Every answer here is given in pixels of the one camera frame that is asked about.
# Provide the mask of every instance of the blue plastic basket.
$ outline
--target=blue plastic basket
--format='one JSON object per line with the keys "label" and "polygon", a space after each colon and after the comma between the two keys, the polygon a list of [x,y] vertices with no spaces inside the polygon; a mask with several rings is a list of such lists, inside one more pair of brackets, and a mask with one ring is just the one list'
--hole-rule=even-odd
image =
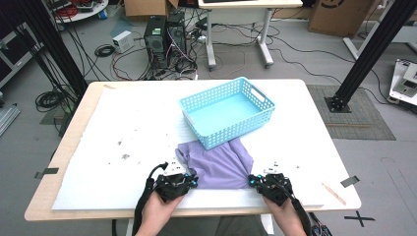
{"label": "blue plastic basket", "polygon": [[205,149],[263,126],[275,109],[275,104],[244,77],[185,97],[180,105]]}

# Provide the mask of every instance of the purple t-shirt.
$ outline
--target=purple t-shirt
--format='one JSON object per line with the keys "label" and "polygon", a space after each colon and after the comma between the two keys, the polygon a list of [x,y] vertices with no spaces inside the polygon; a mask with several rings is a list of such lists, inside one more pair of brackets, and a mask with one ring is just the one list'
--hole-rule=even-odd
{"label": "purple t-shirt", "polygon": [[178,158],[199,176],[201,189],[246,189],[254,160],[239,138],[206,150],[200,141],[178,145]]}

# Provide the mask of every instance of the floor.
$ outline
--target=floor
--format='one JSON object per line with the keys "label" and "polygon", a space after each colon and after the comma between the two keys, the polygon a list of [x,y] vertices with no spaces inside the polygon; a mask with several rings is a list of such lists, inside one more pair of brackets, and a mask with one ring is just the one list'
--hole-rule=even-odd
{"label": "floor", "polygon": [[[143,35],[145,24],[121,21],[120,14],[109,9],[109,18],[101,21],[96,18],[75,23],[78,36],[84,48],[91,56],[95,49],[106,43],[112,43],[111,33],[117,29],[128,28]],[[281,40],[269,41],[274,65],[264,68],[259,50],[255,44],[250,46],[216,45],[218,66],[214,71],[207,67],[205,51],[199,52],[197,75],[199,80],[234,79],[245,76],[250,79],[302,79],[307,85],[338,85],[328,76],[313,76],[306,72],[301,64],[289,64],[284,61],[302,63],[314,74],[329,75],[343,81],[352,67],[333,55],[323,52],[300,52],[292,47],[309,51],[323,50],[353,61],[348,49],[340,37],[307,31],[308,22],[274,21],[269,34],[278,33]],[[75,50],[74,42],[63,31],[63,38],[73,57],[81,68],[80,54]],[[238,35],[233,29],[218,28],[214,39],[228,40],[229,43],[247,42],[248,38]],[[355,37],[359,46],[363,39]],[[141,48],[142,41],[136,41]],[[362,87],[371,90],[379,101],[384,101],[379,93],[387,96],[395,60],[403,58],[417,61],[417,54],[406,44],[391,44],[374,67],[379,76],[370,74]],[[110,76],[110,57],[99,58],[97,67],[108,78]],[[144,50],[130,54],[118,62],[118,68],[132,77],[138,77],[148,61]],[[89,73],[86,80],[105,81],[104,76]],[[37,64],[30,60],[26,66],[4,87],[6,104],[17,103],[22,111],[9,129],[0,137],[0,225],[1,235],[111,235],[110,220],[27,222],[25,210],[39,183],[33,178],[37,171],[48,165],[51,155],[58,147],[60,138],[53,125],[39,125],[44,114],[36,110],[34,100],[38,95],[51,90],[49,81]],[[415,113],[397,105],[380,104],[371,96],[386,123],[396,137],[396,141],[337,140],[333,142],[339,151],[349,175],[356,175],[360,181],[355,188],[362,200],[362,207],[355,210],[319,212],[319,220],[328,226],[333,235],[415,235],[417,232],[417,116]],[[326,171],[331,166],[324,164]],[[369,217],[374,220],[345,219],[344,216]],[[119,235],[126,232],[127,220],[118,220]],[[275,235],[282,235],[275,230]]]}

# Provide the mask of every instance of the computer tower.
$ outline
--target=computer tower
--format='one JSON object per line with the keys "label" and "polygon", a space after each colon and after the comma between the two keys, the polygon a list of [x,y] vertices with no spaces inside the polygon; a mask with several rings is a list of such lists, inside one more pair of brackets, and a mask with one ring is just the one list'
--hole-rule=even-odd
{"label": "computer tower", "polygon": [[183,54],[187,55],[184,12],[171,12],[167,24],[169,39],[174,43],[174,45],[171,45],[173,52],[181,50]]}
{"label": "computer tower", "polygon": [[179,7],[199,8],[199,0],[179,0]]}
{"label": "computer tower", "polygon": [[166,17],[150,16],[144,34],[150,66],[154,69],[168,68]]}

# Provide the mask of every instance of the person's arm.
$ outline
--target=person's arm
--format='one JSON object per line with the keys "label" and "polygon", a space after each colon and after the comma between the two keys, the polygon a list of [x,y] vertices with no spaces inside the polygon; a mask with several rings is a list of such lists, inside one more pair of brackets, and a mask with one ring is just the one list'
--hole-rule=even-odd
{"label": "person's arm", "polygon": [[297,215],[294,207],[292,206],[291,200],[287,199],[282,206],[278,206],[271,200],[264,198],[265,203],[270,209],[273,218],[281,228],[285,236],[305,236],[306,233],[303,229],[303,224]]}
{"label": "person's arm", "polygon": [[142,211],[142,224],[136,236],[155,236],[159,233],[183,198],[164,203],[159,194],[153,192]]}

